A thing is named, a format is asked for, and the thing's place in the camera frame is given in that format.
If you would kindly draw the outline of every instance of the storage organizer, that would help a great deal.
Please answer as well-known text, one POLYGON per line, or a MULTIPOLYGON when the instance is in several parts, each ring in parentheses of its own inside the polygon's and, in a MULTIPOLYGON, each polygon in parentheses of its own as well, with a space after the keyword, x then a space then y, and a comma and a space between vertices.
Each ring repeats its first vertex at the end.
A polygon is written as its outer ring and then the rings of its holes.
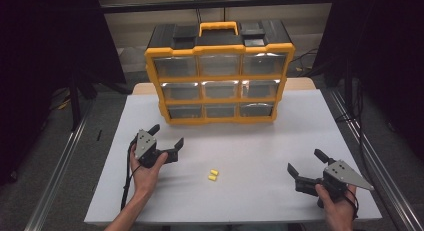
POLYGON ((145 56, 170 124, 272 122, 294 46, 279 20, 155 28, 145 56))

